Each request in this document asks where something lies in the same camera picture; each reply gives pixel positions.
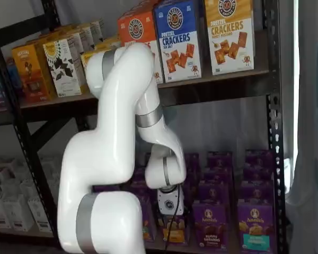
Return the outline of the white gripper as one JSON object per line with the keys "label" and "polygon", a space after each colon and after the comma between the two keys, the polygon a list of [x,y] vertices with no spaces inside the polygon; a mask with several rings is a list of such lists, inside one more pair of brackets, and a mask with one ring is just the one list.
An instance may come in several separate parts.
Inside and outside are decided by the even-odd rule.
{"label": "white gripper", "polygon": [[182,215],[184,213],[184,194],[181,185],[157,190],[159,211],[163,215]]}

